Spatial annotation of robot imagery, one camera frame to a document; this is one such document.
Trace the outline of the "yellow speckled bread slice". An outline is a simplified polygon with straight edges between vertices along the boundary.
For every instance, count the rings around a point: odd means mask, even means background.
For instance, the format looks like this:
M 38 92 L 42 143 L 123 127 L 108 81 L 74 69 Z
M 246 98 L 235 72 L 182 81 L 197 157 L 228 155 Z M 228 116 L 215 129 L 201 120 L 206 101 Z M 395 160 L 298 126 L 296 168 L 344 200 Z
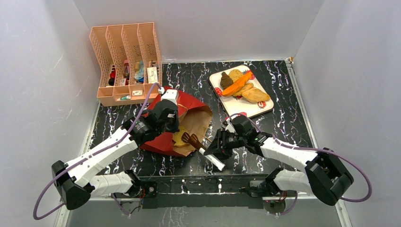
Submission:
M 172 138 L 173 146 L 175 146 L 175 147 L 184 147 L 184 146 L 187 146 L 187 145 L 188 145 L 188 143 L 186 143 L 186 142 L 184 142 L 184 141 L 182 140 L 182 136 L 183 136 L 183 134 L 184 134 L 185 132 L 188 132 L 188 131 L 186 130 L 186 128 L 183 127 L 183 126 L 179 126 L 179 131 L 173 133 L 173 138 Z

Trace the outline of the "red brown paper bag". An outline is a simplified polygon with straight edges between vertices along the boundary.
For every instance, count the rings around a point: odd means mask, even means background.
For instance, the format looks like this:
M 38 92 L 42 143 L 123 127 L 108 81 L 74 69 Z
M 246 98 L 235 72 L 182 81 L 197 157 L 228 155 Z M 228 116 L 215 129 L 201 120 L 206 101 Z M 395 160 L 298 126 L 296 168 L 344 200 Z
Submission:
M 198 139 L 202 140 L 213 117 L 210 107 L 181 90 L 178 90 L 178 93 L 179 126 L 185 127 L 189 134 L 195 134 Z M 189 144 L 184 147 L 173 146 L 172 138 L 173 133 L 164 132 L 153 141 L 144 143 L 140 148 L 158 154 L 177 157 L 186 157 L 195 150 Z

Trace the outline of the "oval yellow fake bread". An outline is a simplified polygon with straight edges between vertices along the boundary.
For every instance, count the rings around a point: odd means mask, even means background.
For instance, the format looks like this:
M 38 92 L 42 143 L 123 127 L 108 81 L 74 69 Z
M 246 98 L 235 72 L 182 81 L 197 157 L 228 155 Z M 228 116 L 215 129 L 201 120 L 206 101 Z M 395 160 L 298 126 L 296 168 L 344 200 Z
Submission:
M 242 93 L 242 97 L 250 103 L 258 103 L 262 101 L 269 101 L 270 96 L 262 90 L 253 87 Z

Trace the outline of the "long yellow fake bread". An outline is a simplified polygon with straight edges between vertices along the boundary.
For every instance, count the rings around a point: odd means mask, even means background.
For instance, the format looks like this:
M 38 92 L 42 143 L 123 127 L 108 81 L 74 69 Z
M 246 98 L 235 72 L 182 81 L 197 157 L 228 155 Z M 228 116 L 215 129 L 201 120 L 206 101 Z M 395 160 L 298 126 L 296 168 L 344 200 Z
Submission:
M 234 97 L 242 96 L 242 93 L 253 88 L 253 83 L 246 83 L 240 90 L 233 94 Z

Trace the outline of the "brown twisted fake bread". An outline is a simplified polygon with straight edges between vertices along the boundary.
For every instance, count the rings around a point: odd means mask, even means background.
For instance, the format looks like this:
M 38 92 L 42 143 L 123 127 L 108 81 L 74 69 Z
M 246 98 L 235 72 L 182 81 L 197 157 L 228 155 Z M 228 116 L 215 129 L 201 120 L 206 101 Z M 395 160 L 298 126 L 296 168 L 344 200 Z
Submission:
M 228 87 L 231 86 L 233 83 L 234 83 L 233 80 L 232 80 L 225 72 L 222 72 L 222 73 L 221 73 L 220 86 L 221 86 L 223 89 L 228 88 Z

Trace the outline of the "round yellow fake bread slice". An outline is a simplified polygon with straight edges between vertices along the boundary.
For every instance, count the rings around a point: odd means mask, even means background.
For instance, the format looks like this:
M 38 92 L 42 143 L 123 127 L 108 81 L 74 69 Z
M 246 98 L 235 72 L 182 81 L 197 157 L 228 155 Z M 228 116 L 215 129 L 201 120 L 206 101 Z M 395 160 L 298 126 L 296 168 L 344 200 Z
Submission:
M 238 69 L 234 69 L 231 70 L 228 74 L 228 76 L 232 79 L 233 82 L 236 82 L 238 79 L 240 79 L 244 74 L 238 70 Z

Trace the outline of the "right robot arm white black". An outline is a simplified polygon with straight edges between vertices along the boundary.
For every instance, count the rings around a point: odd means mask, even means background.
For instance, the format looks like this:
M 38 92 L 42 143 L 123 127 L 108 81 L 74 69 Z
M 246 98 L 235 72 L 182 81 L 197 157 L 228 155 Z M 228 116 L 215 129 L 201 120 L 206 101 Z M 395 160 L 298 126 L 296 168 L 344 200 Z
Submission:
M 333 206 L 354 182 L 353 176 L 333 152 L 328 149 L 313 152 L 311 148 L 280 141 L 258 130 L 244 115 L 227 120 L 203 154 L 217 164 L 231 157 L 233 149 L 241 147 L 252 154 L 275 159 L 294 168 L 289 171 L 278 167 L 264 180 L 251 181 L 246 187 L 251 196 L 278 196 L 285 191 L 305 192 Z

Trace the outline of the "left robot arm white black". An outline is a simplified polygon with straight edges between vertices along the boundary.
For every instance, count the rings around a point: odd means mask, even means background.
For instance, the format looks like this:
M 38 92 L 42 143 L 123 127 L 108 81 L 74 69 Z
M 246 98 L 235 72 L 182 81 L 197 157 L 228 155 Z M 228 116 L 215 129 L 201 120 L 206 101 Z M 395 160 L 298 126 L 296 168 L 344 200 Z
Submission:
M 150 184 L 142 182 L 132 170 L 100 175 L 109 164 L 164 132 L 178 131 L 176 101 L 162 99 L 145 116 L 125 121 L 109 138 L 86 154 L 67 163 L 52 165 L 53 175 L 60 175 L 55 186 L 68 210 L 83 206 L 91 197 L 123 193 L 137 197 L 147 192 Z

